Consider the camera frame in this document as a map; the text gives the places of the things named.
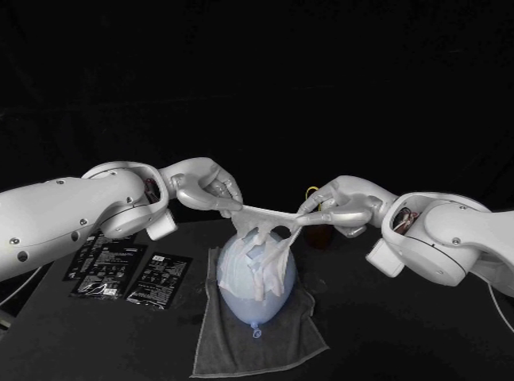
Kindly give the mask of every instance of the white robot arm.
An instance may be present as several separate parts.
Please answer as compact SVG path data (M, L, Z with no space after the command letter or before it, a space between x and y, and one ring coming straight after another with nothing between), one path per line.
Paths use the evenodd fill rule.
M350 176L315 192L302 212L319 202L324 211L299 217L299 224L337 225L348 229L348 237L366 223L380 227L383 238L367 259L387 276L409 267L431 282L457 286L471 272L514 297L514 211L491 213L455 194L410 193L397 198Z
M146 229L156 241L176 230L169 199L198 210L241 209L234 178L208 158L158 170L113 162L78 178L0 193L0 281L75 252L91 232L126 237Z

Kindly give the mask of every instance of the black package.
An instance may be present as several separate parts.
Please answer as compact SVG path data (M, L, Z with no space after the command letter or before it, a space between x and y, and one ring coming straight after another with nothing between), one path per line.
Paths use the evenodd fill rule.
M104 233L97 230L87 238L81 249L75 253L74 260L64 275L64 280L82 278L94 259L98 257L104 244L132 244L134 239L136 233L124 238L106 238Z
M146 245L104 245L94 263L69 296L116 299L124 294L136 266L145 256Z
M169 308L191 258L155 253L127 293L127 301L159 310Z

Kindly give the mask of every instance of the white cable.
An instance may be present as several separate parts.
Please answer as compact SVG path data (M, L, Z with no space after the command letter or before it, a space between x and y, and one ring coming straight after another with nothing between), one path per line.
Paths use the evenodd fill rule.
M36 276L36 273L41 271L41 267L36 269L36 272L30 275L22 286L16 289L16 291L7 296L7 298L0 302L0 306L10 300L10 298L19 293L19 291L25 288L25 285L30 282L33 277Z
M494 290L493 290L490 284L488 284L488 288L490 288L491 299L494 299L494 304L496 304L496 307L497 307L497 311L500 312L500 316L503 317L503 320L506 321L506 325L509 326L509 328L511 329L511 332L514 333L514 328L511 327L511 323L507 321L506 315L503 314L503 312L500 310L500 305L497 304L497 299L496 299L496 296L494 296Z

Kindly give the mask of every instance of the black table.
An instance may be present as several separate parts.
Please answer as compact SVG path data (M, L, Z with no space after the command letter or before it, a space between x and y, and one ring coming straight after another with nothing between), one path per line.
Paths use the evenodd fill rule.
M58 260L0 344L0 380L188 379L207 302L208 249L234 233L228 220L181 224L159 242L139 233L136 243L149 244L146 258L153 252L194 258L165 311L126 300L69 298L74 283L62 277L72 256ZM366 261L377 239L377 229L354 240L335 234L319 251L298 238L296 267L331 350L298 368L247 379L513 380L514 336L484 282L470 275L458 287L442 287L407 269L387 278Z

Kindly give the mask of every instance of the gray towel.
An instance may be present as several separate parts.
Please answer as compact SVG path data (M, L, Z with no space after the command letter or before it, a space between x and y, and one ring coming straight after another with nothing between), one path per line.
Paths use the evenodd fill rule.
M263 335L254 339L251 327L236 317L220 294L218 254L218 248L208 252L208 307L191 377L240 377L292 369L329 349L311 319L314 297L296 279L282 310L259 326Z

